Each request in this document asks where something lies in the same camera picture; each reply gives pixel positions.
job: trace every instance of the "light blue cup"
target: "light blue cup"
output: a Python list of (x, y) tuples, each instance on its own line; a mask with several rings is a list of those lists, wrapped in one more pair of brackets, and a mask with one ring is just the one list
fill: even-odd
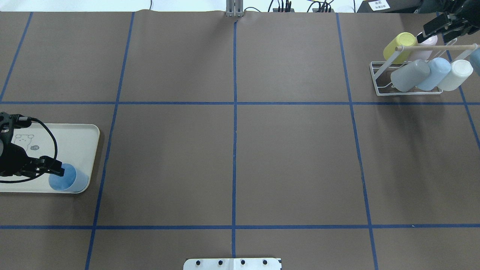
[(64, 163), (61, 166), (65, 169), (62, 177), (51, 174), (48, 178), (50, 187), (56, 191), (80, 192), (88, 184), (88, 176), (77, 170), (74, 166)]
[(417, 85), (417, 88), (423, 91), (431, 91), (437, 86), (452, 69), (450, 63), (444, 58), (434, 58), (428, 62), (430, 75)]
[(470, 64), (473, 70), (480, 76), (480, 49), (476, 49), (470, 54)]

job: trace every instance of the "metal bracket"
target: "metal bracket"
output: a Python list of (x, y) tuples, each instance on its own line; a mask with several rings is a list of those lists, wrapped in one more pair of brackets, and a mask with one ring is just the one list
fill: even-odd
[(282, 270), (280, 258), (188, 259), (183, 270)]
[(243, 17), (243, 0), (227, 0), (227, 17)]

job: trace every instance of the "black cable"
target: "black cable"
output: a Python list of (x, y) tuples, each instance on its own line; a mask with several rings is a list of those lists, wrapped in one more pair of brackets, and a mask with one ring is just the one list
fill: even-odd
[(329, 6), (329, 8), (328, 8), (328, 13), (332, 12), (332, 5), (331, 5), (331, 3), (332, 3), (333, 1), (335, 1), (335, 0), (331, 0), (330, 2), (328, 2), (328, 6)]
[[(274, 0), (272, 0), (272, 1), (270, 2), (270, 5), (268, 6), (267, 12), (270, 12), (270, 8), (272, 7), (273, 1), (274, 1)], [(280, 0), (276, 0), (276, 1), (278, 2), (278, 11), (280, 12)]]
[[(37, 119), (37, 118), (32, 118), (32, 117), (28, 117), (28, 120), (39, 123), (39, 124), (48, 132), (48, 134), (50, 135), (50, 137), (52, 137), (53, 146), (54, 146), (54, 148), (55, 148), (55, 154), (53, 155), (53, 159), (56, 160), (56, 159), (57, 159), (57, 155), (58, 155), (58, 147), (57, 147), (57, 140), (56, 140), (55, 137), (53, 136), (52, 132), (51, 132), (51, 131), (48, 129), (48, 127), (47, 127), (42, 121), (40, 121), (39, 119)], [(15, 180), (15, 181), (0, 180), (0, 183), (4, 183), (4, 184), (14, 184), (14, 183), (28, 182), (28, 181), (37, 179), (38, 177), (40, 177), (40, 176), (42, 176), (42, 175), (44, 175), (44, 174), (45, 174), (45, 172), (41, 172), (39, 175), (36, 175), (36, 176), (34, 176), (34, 177), (30, 177), (30, 178), (22, 179), (22, 180)]]
[(248, 7), (248, 8), (246, 8), (243, 12), (247, 11), (247, 9), (254, 9), (254, 10), (258, 11), (258, 12), (261, 12), (260, 10), (258, 10), (257, 8), (254, 8), (254, 7)]
[(317, 10), (317, 12), (324, 12), (324, 9), (325, 9), (326, 6), (327, 6), (327, 2), (324, 1), (324, 3), (322, 4), (321, 8), (319, 8), (319, 9)]
[(313, 2), (310, 4), (310, 7), (308, 7), (307, 12), (310, 11), (310, 8), (311, 8), (311, 7), (313, 6), (313, 4), (315, 4), (315, 3), (318, 3), (318, 9), (320, 9), (320, 6), (322, 5), (322, 3), (320, 3), (319, 1), (313, 1)]

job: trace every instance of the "wooden rod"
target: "wooden rod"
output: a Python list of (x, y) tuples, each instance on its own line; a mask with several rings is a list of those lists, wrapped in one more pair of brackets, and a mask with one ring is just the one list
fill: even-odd
[(479, 46), (472, 45), (447, 45), (447, 46), (397, 46), (396, 51), (416, 51), (416, 50), (475, 50)]

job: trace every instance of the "blue tape line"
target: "blue tape line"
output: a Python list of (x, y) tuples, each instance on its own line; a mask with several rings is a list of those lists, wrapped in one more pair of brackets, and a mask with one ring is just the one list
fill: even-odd
[(97, 226), (97, 230), (231, 230), (230, 225), (192, 225), (192, 226)]
[(227, 101), (120, 101), (124, 105), (233, 105), (233, 102)]
[(0, 104), (18, 105), (113, 105), (114, 101), (1, 101)]
[(465, 99), (465, 95), (463, 94), (462, 86), (459, 86), (458, 90), (460, 90), (460, 95), (462, 96), (463, 104), (465, 105), (465, 110), (467, 111), (468, 120), (470, 121), (470, 126), (472, 127), (473, 135), (475, 136), (475, 141), (477, 142), (477, 146), (480, 150), (479, 136), (478, 136), (478, 133), (477, 133), (477, 129), (475, 128), (475, 124), (473, 123), (473, 118), (472, 118), (472, 115), (470, 113), (470, 109), (468, 108), (468, 104), (467, 104), (467, 101)]
[[(96, 230), (231, 230), (231, 225), (98, 225)], [(327, 230), (327, 229), (415, 229), (480, 228), (480, 223), (445, 224), (347, 224), (347, 225), (236, 225), (237, 230)], [(91, 230), (81, 225), (0, 225), (0, 230)]]
[(463, 102), (352, 102), (353, 105), (463, 105)]
[(359, 160), (360, 164), (360, 172), (361, 172), (361, 182), (363, 186), (363, 199), (365, 201), (365, 211), (367, 214), (367, 222), (369, 226), (369, 234), (370, 234), (370, 244), (372, 246), (372, 256), (373, 256), (373, 265), (375, 266), (375, 270), (378, 270), (378, 260), (377, 260), (377, 251), (375, 248), (375, 239), (373, 237), (373, 229), (372, 229), (372, 219), (370, 217), (370, 206), (368, 203), (368, 194), (367, 194), (367, 185), (365, 183), (365, 174), (363, 171), (363, 163), (361, 160), (361, 152), (360, 152), (360, 144), (359, 144), (359, 139), (358, 139), (358, 133), (357, 133), (357, 124), (355, 122), (355, 114), (353, 111), (353, 104), (352, 104), (352, 95), (350, 91), (350, 81), (348, 79), (348, 72), (347, 72), (347, 61), (345, 60), (345, 51), (343, 48), (343, 40), (342, 40), (342, 30), (340, 27), (340, 18), (338, 16), (338, 13), (335, 13), (336, 15), (336, 24), (338, 28), (338, 38), (340, 40), (340, 51), (342, 53), (342, 62), (343, 62), (343, 71), (345, 74), (345, 83), (347, 85), (347, 93), (348, 93), (348, 101), (350, 102), (350, 115), (352, 117), (352, 125), (353, 125), (353, 134), (355, 136), (355, 146), (357, 148), (357, 157)]
[[(450, 62), (452, 62), (452, 55), (450, 54), (450, 51), (448, 51), (448, 50), (447, 50), (447, 56), (448, 56), (448, 60)], [(472, 115), (470, 113), (470, 109), (468, 108), (468, 105), (477, 105), (478, 102), (472, 102), (471, 104), (467, 103), (467, 100), (465, 98), (465, 94), (463, 93), (462, 86), (459, 86), (458, 90), (460, 91), (460, 96), (462, 97), (462, 101), (463, 101), (462, 105), (465, 106), (465, 111), (467, 111), (468, 121), (470, 122), (470, 126), (472, 127), (473, 135), (475, 137), (475, 141), (477, 142), (477, 147), (480, 150), (479, 136), (478, 136), (478, 133), (477, 133), (477, 129), (475, 128), (475, 124), (473, 123), (473, 118), (472, 118)]]
[(237, 225), (239, 230), (368, 229), (368, 225)]
[(459, 223), (459, 224), (376, 224), (372, 225), (374, 229), (414, 229), (414, 228), (480, 228), (480, 224), (469, 224), (469, 223)]
[(92, 226), (68, 225), (0, 225), (0, 230), (91, 230)]
[(30, 15), (28, 16), (27, 24), (25, 25), (24, 33), (22, 34), (22, 38), (18, 43), (17, 51), (15, 52), (12, 64), (10, 65), (10, 69), (8, 70), (7, 78), (5, 79), (5, 83), (3, 84), (3, 89), (0, 94), (0, 101), (3, 100), (3, 96), (5, 95), (5, 91), (7, 90), (8, 81), (10, 80), (10, 76), (12, 74), (13, 67), (15, 66), (15, 62), (17, 62), (17, 57), (18, 57), (18, 54), (20, 53), (20, 48), (22, 47), (22, 44), (24, 42), (30, 22), (32, 21), (32, 16), (33, 16), (33, 12), (30, 12)]
[(107, 151), (106, 151), (106, 154), (105, 154), (105, 161), (104, 161), (104, 164), (103, 164), (102, 180), (100, 181), (100, 188), (99, 188), (99, 191), (98, 191), (98, 198), (97, 198), (97, 201), (96, 201), (95, 216), (94, 216), (94, 220), (93, 220), (92, 234), (90, 236), (90, 244), (88, 246), (87, 259), (86, 259), (86, 263), (85, 263), (85, 270), (88, 270), (88, 268), (90, 267), (90, 259), (92, 257), (93, 243), (94, 243), (94, 240), (95, 240), (95, 233), (96, 233), (96, 225), (97, 225), (97, 222), (98, 222), (98, 213), (100, 211), (100, 203), (102, 201), (103, 186), (104, 186), (104, 183), (105, 183), (105, 174), (106, 174), (106, 171), (107, 171), (107, 163), (108, 163), (108, 158), (109, 158), (109, 155), (110, 155), (110, 147), (111, 147), (111, 143), (112, 143), (113, 130), (115, 128), (115, 121), (116, 121), (116, 118), (117, 118), (117, 110), (118, 110), (118, 107), (119, 107), (121, 86), (122, 86), (122, 83), (123, 83), (123, 75), (125, 73), (125, 65), (127, 63), (128, 48), (129, 48), (129, 45), (130, 45), (130, 38), (132, 36), (132, 28), (133, 28), (133, 19), (134, 18), (135, 18), (135, 12), (132, 12), (132, 17), (130, 19), (130, 28), (128, 30), (127, 44), (125, 46), (125, 54), (123, 55), (123, 64), (122, 64), (121, 73), (120, 73), (119, 88), (118, 88), (118, 91), (117, 91), (117, 99), (116, 99), (115, 109), (113, 111), (112, 124), (111, 124), (111, 127), (110, 127), (110, 134), (108, 135)]
[(232, 258), (236, 256), (237, 225), (237, 22), (233, 24)]
[[(115, 101), (0, 101), (11, 105), (115, 105)], [(119, 101), (120, 105), (234, 105), (230, 101)], [(238, 101), (237, 105), (442, 105), (477, 106), (480, 102), (336, 102), (336, 101)]]
[(239, 101), (238, 105), (348, 105), (348, 102), (328, 102), (328, 101), (306, 101), (306, 102), (295, 102), (295, 101)]

